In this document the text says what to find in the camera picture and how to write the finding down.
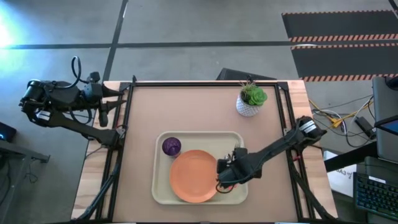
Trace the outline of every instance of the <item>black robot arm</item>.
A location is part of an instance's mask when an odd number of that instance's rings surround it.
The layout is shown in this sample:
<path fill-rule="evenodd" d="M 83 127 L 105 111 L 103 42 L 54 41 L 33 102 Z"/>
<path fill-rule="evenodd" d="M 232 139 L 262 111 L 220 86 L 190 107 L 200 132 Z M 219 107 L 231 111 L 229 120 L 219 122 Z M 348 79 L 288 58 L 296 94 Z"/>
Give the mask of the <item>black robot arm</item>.
<path fill-rule="evenodd" d="M 326 131 L 320 129 L 310 117 L 302 117 L 282 138 L 258 152 L 248 153 L 246 148 L 237 147 L 232 155 L 218 159 L 218 186 L 228 188 L 243 184 L 252 178 L 261 178 L 262 165 L 274 156 L 291 147 L 306 148 L 320 140 Z"/>
<path fill-rule="evenodd" d="M 75 73 L 73 62 L 78 60 L 79 72 Z M 76 76 L 74 83 L 63 81 L 40 81 L 31 80 L 27 84 L 25 95 L 22 97 L 19 106 L 29 121 L 43 127 L 63 127 L 71 131 L 80 133 L 86 138 L 94 138 L 106 147 L 117 145 L 120 134 L 115 129 L 97 129 L 89 125 L 93 116 L 91 110 L 98 110 L 99 124 L 101 127 L 108 125 L 108 113 L 115 107 L 126 102 L 125 100 L 102 102 L 103 98 L 110 96 L 122 96 L 122 91 L 110 90 L 99 83 L 100 74 L 92 72 L 84 81 L 81 75 L 80 59 L 74 57 L 72 60 L 73 74 Z M 80 90 L 76 84 L 85 84 Z M 79 122 L 74 115 L 74 111 L 88 112 L 88 121 Z M 72 119 L 65 117 L 64 113 L 69 113 Z"/>

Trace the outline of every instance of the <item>black floor mat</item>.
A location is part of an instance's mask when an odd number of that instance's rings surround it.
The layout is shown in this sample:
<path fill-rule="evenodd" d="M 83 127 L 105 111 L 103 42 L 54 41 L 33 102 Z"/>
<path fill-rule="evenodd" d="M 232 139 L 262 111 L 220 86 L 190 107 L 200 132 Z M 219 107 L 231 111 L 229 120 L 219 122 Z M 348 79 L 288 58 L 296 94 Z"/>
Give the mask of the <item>black floor mat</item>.
<path fill-rule="evenodd" d="M 398 39 L 392 11 L 301 12 L 282 14 L 292 42 Z"/>
<path fill-rule="evenodd" d="M 370 80 L 398 76 L 398 44 L 292 47 L 298 76 L 306 82 Z"/>

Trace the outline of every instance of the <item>yellow cable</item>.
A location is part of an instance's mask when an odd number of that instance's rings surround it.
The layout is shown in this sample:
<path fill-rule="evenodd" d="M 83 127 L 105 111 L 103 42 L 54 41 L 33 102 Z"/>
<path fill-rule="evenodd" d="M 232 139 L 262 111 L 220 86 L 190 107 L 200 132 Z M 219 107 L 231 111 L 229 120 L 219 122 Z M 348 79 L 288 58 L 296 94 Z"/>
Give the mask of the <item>yellow cable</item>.
<path fill-rule="evenodd" d="M 312 100 L 309 100 L 310 103 L 312 104 L 313 107 L 315 107 L 319 112 L 323 112 Z M 364 106 L 361 111 L 363 109 L 368 108 L 369 105 L 371 105 L 373 103 L 373 101 L 371 101 L 370 103 L 368 103 L 366 106 Z M 341 122 L 343 122 L 345 119 L 350 118 L 352 116 L 355 116 L 356 113 L 359 113 L 359 111 L 355 111 L 354 113 L 351 113 L 349 115 L 346 115 L 344 117 L 340 118 L 332 118 L 331 116 L 329 116 L 327 113 L 324 113 L 326 115 L 326 117 L 330 120 L 330 122 L 332 123 L 328 128 L 337 128 Z"/>

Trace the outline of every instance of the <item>computer equipment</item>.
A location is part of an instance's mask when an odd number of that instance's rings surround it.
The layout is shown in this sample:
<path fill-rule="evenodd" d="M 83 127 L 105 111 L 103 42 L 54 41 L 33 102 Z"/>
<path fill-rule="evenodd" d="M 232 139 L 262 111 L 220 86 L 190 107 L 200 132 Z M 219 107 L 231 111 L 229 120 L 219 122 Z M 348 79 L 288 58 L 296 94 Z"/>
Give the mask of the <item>computer equipment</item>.
<path fill-rule="evenodd" d="M 388 87 L 384 77 L 374 77 L 372 83 L 377 154 L 381 159 L 398 162 L 398 136 L 394 132 L 398 128 L 395 123 L 398 119 L 398 91 Z"/>
<path fill-rule="evenodd" d="M 12 142 L 15 133 L 17 133 L 15 128 L 0 122 L 0 141 L 5 140 L 7 142 Z"/>
<path fill-rule="evenodd" d="M 355 207 L 398 221 L 398 184 L 354 173 Z"/>

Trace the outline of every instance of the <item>black metal frame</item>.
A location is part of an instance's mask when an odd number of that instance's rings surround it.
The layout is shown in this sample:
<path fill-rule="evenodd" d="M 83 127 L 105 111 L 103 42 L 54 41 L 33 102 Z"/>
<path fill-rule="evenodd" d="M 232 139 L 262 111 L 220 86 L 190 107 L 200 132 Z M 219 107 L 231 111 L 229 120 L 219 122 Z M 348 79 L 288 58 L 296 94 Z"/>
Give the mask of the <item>black metal frame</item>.
<path fill-rule="evenodd" d="M 285 135 L 285 130 L 287 128 L 286 126 L 286 118 L 284 115 L 284 109 L 282 105 L 282 98 L 280 95 L 280 91 L 284 91 L 285 94 L 285 99 L 287 103 L 287 111 L 289 112 L 289 119 L 290 123 L 293 126 L 295 124 L 295 117 L 294 117 L 294 112 L 293 112 L 293 106 L 292 102 L 290 99 L 290 92 L 289 92 L 289 87 L 287 82 L 257 82 L 256 83 L 258 86 L 270 86 L 274 87 L 275 89 L 275 97 L 277 100 L 277 107 L 278 107 L 278 112 L 279 112 L 279 118 L 280 118 L 280 126 L 281 126 L 281 131 L 282 134 Z M 119 90 L 127 90 L 128 89 L 128 95 L 127 95 L 127 102 L 126 102 L 126 109 L 124 113 L 124 118 L 123 118 L 123 125 L 128 125 L 129 122 L 129 111 L 131 108 L 131 101 L 132 101 L 132 93 L 133 89 L 135 87 L 155 87 L 155 86 L 164 86 L 164 87 L 180 87 L 180 86 L 240 86 L 239 82 L 231 82 L 231 81 L 212 81 L 212 82 L 136 82 L 136 78 L 133 77 L 132 82 L 122 82 L 120 84 Z M 117 122 L 120 116 L 120 110 L 121 106 L 118 106 L 115 111 L 115 117 L 113 120 L 113 128 L 118 126 Z M 116 194 L 118 190 L 118 181 L 119 181 L 119 172 L 121 170 L 121 161 L 123 157 L 123 150 L 124 150 L 124 142 L 125 138 L 122 139 L 121 142 L 121 147 L 118 150 L 118 157 L 116 159 L 116 166 L 118 166 L 118 173 L 114 176 L 114 179 L 112 181 L 113 186 L 112 186 L 112 191 L 111 191 L 111 198 L 109 202 L 109 210 L 108 210 L 108 215 L 107 217 L 103 217 L 103 197 L 105 193 L 109 189 L 109 171 L 111 169 L 111 160 L 112 160 L 112 155 L 113 155 L 113 150 L 109 150 L 106 156 L 106 161 L 105 161 L 105 166 L 104 166 L 104 172 L 103 172 L 103 179 L 101 183 L 101 190 L 100 194 L 101 198 L 99 199 L 99 202 L 96 206 L 96 214 L 95 214 L 95 219 L 94 220 L 89 220 L 87 217 L 85 219 L 77 219 L 77 220 L 70 220 L 69 223 L 110 223 L 112 222 L 113 219 L 113 213 L 114 213 L 114 207 L 116 204 Z M 299 156 L 298 159 L 298 164 L 300 167 L 300 176 L 303 178 L 305 183 L 308 185 L 308 179 L 307 179 L 307 173 L 305 171 L 305 165 L 304 165 L 304 160 L 301 155 L 301 152 L 299 150 L 294 150 L 296 154 Z M 288 159 L 292 159 L 292 150 L 287 151 L 286 156 Z M 300 220 L 316 220 L 315 219 L 315 214 L 313 210 L 313 206 L 309 203 L 308 197 L 306 196 L 307 199 L 307 208 L 308 208 L 308 214 L 309 218 L 306 218 L 303 216 L 303 211 L 302 211 L 302 206 L 301 206 L 301 201 L 300 201 L 300 195 L 299 195 L 299 190 L 297 187 L 296 181 L 292 177 L 292 173 L 290 171 L 290 179 L 292 183 L 292 193 L 294 197 L 294 202 L 295 202 L 295 208 L 296 208 L 296 213 L 297 213 L 297 219 L 298 221 Z"/>

